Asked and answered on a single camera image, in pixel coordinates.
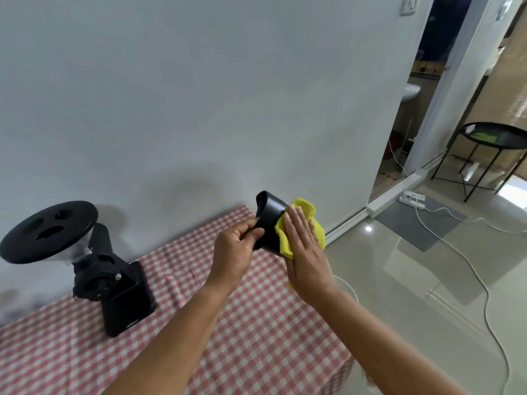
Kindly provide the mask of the person's left hand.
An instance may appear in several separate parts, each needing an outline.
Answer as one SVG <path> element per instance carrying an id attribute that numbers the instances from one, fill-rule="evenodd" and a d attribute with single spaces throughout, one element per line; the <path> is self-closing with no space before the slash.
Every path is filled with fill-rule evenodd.
<path id="1" fill-rule="evenodd" d="M 257 218 L 246 219 L 221 231 L 214 242 L 214 257 L 205 286 L 227 297 L 237 287 L 251 265 L 255 243 L 243 243 L 245 232 Z"/>

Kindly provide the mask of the person's right hand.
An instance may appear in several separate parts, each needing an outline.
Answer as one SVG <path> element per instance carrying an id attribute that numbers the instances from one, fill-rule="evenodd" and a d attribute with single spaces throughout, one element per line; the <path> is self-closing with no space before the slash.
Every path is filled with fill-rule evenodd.
<path id="1" fill-rule="evenodd" d="M 325 253 L 314 243 L 310 231 L 310 245 L 303 245 L 291 221 L 291 206 L 283 215 L 286 236 L 293 251 L 293 258 L 286 259 L 289 282 L 307 304 L 315 309 L 338 292 Z M 307 220 L 309 227 L 314 227 L 312 219 Z"/>

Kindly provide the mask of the yellow cleaning cloth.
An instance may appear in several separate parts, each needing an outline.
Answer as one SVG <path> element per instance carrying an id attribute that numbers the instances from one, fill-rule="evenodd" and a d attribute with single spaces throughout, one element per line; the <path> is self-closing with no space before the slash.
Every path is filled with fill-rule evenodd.
<path id="1" fill-rule="evenodd" d="M 307 220 L 312 219 L 313 222 L 314 222 L 315 227 L 321 227 L 318 224 L 318 222 L 315 220 L 316 209 L 315 209 L 315 207 L 312 204 L 310 204 L 309 202 L 307 202 L 304 199 L 296 199 L 295 201 L 292 202 L 292 205 L 293 206 L 300 206 L 302 208 L 305 216 L 306 216 L 306 219 Z M 286 211 L 283 213 L 282 217 L 279 218 L 279 220 L 278 220 L 278 222 L 277 222 L 277 224 L 275 226 L 275 231 L 278 234 L 279 239 L 280 239 L 280 254 L 281 254 L 281 256 L 283 258 L 285 258 L 285 259 L 292 259 L 293 258 L 293 251 L 292 251 L 292 249 L 290 247 L 289 241 L 288 241 L 287 236 L 286 236 L 285 225 L 284 225 L 284 220 L 283 220 L 283 216 L 286 213 Z M 292 289 L 294 289 L 290 282 L 289 282 L 289 286 Z"/>

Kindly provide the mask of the black plastic cup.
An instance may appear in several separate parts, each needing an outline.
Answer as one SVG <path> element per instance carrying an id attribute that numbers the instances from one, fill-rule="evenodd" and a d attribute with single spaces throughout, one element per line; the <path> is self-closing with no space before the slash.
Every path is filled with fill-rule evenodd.
<path id="1" fill-rule="evenodd" d="M 268 191 L 261 191 L 256 196 L 257 222 L 254 228 L 262 228 L 264 235 L 255 242 L 254 250 L 263 249 L 276 256 L 280 256 L 280 239 L 275 226 L 286 211 L 287 204 Z"/>

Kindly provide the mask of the person's left forearm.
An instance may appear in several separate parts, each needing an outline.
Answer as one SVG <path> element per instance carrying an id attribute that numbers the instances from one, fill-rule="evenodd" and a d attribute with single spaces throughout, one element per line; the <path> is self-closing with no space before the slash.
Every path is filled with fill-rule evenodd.
<path id="1" fill-rule="evenodd" d="M 240 278 L 209 275 L 102 395 L 183 395 Z"/>

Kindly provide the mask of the person's right forearm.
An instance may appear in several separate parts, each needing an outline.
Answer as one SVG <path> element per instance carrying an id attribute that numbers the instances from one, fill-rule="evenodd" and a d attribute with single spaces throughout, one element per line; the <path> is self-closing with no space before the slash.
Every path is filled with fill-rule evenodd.
<path id="1" fill-rule="evenodd" d="M 334 283 L 317 289 L 290 279 L 383 395 L 470 395 Z"/>

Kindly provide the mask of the red checked tablecloth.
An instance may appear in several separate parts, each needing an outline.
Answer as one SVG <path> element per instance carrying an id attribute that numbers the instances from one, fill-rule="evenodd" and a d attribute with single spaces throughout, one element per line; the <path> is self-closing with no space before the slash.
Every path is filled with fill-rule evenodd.
<path id="1" fill-rule="evenodd" d="M 139 259 L 156 309 L 116 338 L 101 307 L 63 298 L 0 328 L 0 395 L 99 395 L 204 284 L 221 230 L 239 206 Z M 289 287 L 285 262 L 254 253 L 228 298 L 185 395 L 334 395 L 352 357 Z"/>

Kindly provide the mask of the white power strip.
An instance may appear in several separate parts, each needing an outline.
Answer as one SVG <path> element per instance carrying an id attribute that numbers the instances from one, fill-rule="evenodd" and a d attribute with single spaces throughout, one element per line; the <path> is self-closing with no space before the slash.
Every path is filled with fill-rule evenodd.
<path id="1" fill-rule="evenodd" d="M 399 203 L 417 210 L 425 210 L 426 196 L 413 191 L 404 191 L 398 198 Z"/>

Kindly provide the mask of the grey floor mat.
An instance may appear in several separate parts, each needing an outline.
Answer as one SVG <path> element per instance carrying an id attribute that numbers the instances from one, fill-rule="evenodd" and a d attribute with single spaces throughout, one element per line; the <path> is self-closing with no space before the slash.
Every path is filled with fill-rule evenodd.
<path id="1" fill-rule="evenodd" d="M 426 252 L 439 238 L 445 237 L 466 220 L 467 216 L 429 196 L 423 204 L 425 209 L 420 210 L 414 205 L 396 201 L 375 219 L 408 243 Z"/>

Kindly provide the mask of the black coffee grinder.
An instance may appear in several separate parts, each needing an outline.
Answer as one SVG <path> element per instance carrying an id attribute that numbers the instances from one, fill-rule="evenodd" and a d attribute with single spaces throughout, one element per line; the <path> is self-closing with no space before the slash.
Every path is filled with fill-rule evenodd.
<path id="1" fill-rule="evenodd" d="M 156 303 L 141 263 L 115 254 L 98 217 L 88 201 L 45 208 L 4 236 L 0 257 L 16 265 L 44 260 L 73 265 L 73 296 L 100 302 L 105 333 L 115 338 L 152 314 Z"/>

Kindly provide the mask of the white washbasin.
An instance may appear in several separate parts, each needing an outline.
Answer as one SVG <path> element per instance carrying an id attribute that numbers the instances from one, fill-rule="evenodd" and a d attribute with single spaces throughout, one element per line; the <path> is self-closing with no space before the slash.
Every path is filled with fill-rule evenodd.
<path id="1" fill-rule="evenodd" d="M 401 104 L 407 104 L 413 99 L 417 98 L 421 92 L 421 86 L 416 84 L 407 83 L 404 88 L 403 96 L 401 98 Z"/>

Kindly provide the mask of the black round side table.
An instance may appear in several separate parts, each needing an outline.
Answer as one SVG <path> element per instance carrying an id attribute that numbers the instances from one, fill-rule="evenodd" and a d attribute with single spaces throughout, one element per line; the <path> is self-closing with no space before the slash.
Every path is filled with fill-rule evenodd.
<path id="1" fill-rule="evenodd" d="M 470 138 L 470 135 L 474 132 L 486 132 L 488 134 L 497 135 L 498 139 L 495 144 L 483 143 Z M 505 183 L 516 173 L 521 164 L 527 159 L 527 131 L 511 125 L 500 123 L 476 122 L 471 124 L 464 124 L 461 128 L 455 130 L 454 134 L 449 140 L 446 152 L 443 154 L 438 166 L 433 172 L 431 180 L 434 180 L 436 178 L 437 173 L 443 165 L 445 159 L 448 157 L 452 146 L 454 145 L 457 138 L 460 136 L 474 143 L 474 147 L 472 148 L 468 157 L 464 158 L 464 165 L 459 170 L 459 174 L 462 174 L 463 170 L 468 165 L 468 163 L 472 162 L 472 156 L 474 155 L 475 151 L 478 149 L 479 146 L 486 146 L 497 150 L 496 154 L 491 159 L 490 164 L 486 167 L 486 169 L 480 175 L 475 184 L 470 184 L 469 181 L 465 179 L 462 179 L 461 181 L 456 181 L 452 179 L 444 179 L 441 177 L 438 178 L 439 180 L 462 185 L 465 196 L 464 202 L 467 202 L 470 199 L 476 189 L 494 191 L 494 193 L 497 194 L 503 188 Z M 504 151 L 523 151 L 524 153 L 520 157 L 520 159 L 514 164 L 512 170 L 506 175 L 505 179 L 499 187 L 493 189 L 490 187 L 480 186 L 480 182 L 482 181 L 482 179 L 484 179 L 486 174 L 490 171 L 491 167 L 493 167 L 493 165 L 497 161 L 498 157 Z"/>

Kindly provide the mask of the white door frame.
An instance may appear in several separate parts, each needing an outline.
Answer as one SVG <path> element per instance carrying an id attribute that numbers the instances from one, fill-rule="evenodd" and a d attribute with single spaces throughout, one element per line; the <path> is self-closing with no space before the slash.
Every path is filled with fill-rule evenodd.
<path id="1" fill-rule="evenodd" d="M 405 169 L 413 173 L 442 156 L 492 53 L 522 0 L 472 0 L 428 106 Z"/>

